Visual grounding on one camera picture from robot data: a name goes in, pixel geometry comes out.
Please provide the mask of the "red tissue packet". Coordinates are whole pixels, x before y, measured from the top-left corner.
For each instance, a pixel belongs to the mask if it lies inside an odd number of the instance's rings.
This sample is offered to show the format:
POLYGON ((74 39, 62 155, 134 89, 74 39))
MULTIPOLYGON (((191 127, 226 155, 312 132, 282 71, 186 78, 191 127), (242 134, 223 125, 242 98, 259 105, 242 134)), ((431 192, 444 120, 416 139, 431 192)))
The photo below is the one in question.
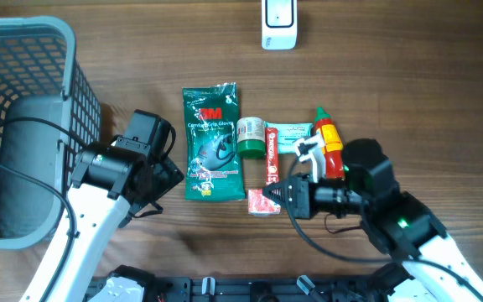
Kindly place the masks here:
POLYGON ((278 215, 281 206, 266 198, 262 189, 250 189, 247 195, 248 213, 253 216, 278 215))

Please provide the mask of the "red sriracha sauce bottle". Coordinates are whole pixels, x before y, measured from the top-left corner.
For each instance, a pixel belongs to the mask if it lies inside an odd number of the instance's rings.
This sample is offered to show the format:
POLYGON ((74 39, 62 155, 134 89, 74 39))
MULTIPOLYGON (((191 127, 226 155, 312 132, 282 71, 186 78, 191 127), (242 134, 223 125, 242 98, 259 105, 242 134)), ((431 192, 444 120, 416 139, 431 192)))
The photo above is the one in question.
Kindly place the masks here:
POLYGON ((314 134, 319 134, 325 142, 321 149, 325 158, 325 177, 344 180, 345 170, 341 156, 343 143, 331 115, 323 107, 316 109, 314 134))

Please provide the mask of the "pale green wipes packet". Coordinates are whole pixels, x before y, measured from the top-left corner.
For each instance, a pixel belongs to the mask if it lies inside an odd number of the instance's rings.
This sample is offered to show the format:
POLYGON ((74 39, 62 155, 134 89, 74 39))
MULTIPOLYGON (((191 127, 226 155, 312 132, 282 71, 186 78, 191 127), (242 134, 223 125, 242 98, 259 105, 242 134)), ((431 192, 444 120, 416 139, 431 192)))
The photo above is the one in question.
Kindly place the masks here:
POLYGON ((294 154, 294 142, 308 137, 313 128, 312 123, 266 123, 267 128, 278 130, 278 152, 280 154, 294 154))

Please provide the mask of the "red coffee stick sachet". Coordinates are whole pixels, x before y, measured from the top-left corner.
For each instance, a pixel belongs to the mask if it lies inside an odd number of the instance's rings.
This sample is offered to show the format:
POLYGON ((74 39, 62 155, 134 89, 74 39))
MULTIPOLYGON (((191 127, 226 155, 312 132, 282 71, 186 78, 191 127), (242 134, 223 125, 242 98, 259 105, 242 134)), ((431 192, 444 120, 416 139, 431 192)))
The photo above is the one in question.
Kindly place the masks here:
POLYGON ((278 130, 276 128, 266 128, 267 144, 267 184, 279 181, 278 172, 278 130))

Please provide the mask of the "green lid white jar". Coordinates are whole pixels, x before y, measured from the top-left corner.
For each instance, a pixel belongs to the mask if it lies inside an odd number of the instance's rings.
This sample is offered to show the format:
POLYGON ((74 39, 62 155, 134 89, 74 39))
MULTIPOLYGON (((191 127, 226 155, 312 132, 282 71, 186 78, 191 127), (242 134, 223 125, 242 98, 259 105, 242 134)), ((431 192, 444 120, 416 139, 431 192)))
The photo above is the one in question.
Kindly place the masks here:
POLYGON ((236 131, 237 152, 242 158, 260 159, 265 156, 265 122, 260 117, 240 118, 236 131))

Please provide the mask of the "green 3M gloves packet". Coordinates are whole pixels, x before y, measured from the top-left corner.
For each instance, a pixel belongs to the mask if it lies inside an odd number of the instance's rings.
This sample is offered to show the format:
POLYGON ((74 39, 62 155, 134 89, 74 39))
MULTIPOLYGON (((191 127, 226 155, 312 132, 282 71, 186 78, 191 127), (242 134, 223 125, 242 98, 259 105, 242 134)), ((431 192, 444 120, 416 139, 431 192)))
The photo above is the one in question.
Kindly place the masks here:
POLYGON ((185 198, 223 202, 246 197, 237 152, 236 83, 182 90, 187 139, 185 198))

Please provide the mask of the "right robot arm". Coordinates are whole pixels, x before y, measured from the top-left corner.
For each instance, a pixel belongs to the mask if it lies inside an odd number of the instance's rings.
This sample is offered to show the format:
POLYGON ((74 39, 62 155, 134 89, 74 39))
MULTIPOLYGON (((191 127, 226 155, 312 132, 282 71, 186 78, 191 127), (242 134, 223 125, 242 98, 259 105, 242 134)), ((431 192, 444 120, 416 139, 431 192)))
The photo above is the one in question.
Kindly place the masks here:
POLYGON ((365 260, 320 246, 298 221, 320 212, 361 218, 359 228, 382 254, 377 259, 381 268, 366 282, 362 297, 367 301, 483 301, 483 280, 436 215, 401 190, 381 145, 359 138, 345 145, 341 157, 343 180, 290 173, 262 193, 286 210, 294 230, 311 247, 345 262, 365 260))

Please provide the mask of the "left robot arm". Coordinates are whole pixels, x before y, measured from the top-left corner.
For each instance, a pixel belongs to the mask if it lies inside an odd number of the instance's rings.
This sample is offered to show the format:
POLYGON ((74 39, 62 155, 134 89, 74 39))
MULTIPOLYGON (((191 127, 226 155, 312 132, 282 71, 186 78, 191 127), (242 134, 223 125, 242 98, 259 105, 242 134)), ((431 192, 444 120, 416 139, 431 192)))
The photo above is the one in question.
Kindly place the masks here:
POLYGON ((162 213, 158 200, 184 176, 169 158, 174 127, 137 110, 111 143, 77 155, 68 208, 23 294, 24 301, 81 301, 115 230, 133 218, 162 213))

